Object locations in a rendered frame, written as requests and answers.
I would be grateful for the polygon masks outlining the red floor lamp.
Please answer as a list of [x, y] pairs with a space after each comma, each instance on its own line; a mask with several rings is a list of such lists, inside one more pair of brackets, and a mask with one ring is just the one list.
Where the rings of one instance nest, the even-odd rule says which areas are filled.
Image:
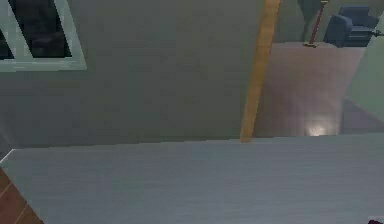
[[319, 12], [318, 12], [318, 15], [317, 15], [317, 18], [316, 18], [316, 22], [313, 26], [313, 30], [312, 30], [312, 33], [311, 33], [311, 36], [310, 36], [310, 39], [308, 42], [305, 42], [303, 44], [303, 46], [305, 47], [311, 47], [311, 48], [317, 48], [318, 45], [315, 44], [315, 39], [316, 39], [316, 36], [317, 36], [317, 32], [318, 32], [318, 29], [319, 29], [319, 26], [320, 26], [320, 22], [321, 22], [321, 18], [322, 18], [322, 15], [323, 15], [323, 12], [324, 12], [324, 8], [325, 8], [325, 5], [329, 2], [329, 0], [320, 0], [320, 9], [319, 9]]

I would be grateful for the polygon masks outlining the wooden door frame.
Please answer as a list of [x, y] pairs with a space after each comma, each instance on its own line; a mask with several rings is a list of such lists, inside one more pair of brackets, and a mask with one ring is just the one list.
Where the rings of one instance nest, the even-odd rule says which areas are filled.
[[255, 54], [250, 73], [244, 113], [241, 122], [240, 141], [250, 142], [253, 138], [266, 68], [271, 53], [274, 33], [282, 0], [264, 0], [261, 20], [256, 39]]

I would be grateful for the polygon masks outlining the white framed window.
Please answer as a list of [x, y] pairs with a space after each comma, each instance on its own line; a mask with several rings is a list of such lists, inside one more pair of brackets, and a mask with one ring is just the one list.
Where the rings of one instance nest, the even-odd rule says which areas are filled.
[[0, 72], [86, 69], [68, 0], [0, 0]]

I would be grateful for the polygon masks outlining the pale green room door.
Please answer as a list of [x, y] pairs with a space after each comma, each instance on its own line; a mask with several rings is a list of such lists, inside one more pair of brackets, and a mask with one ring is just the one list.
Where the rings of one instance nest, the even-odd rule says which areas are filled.
[[348, 86], [346, 97], [384, 122], [384, 22], [380, 22], [374, 36]]

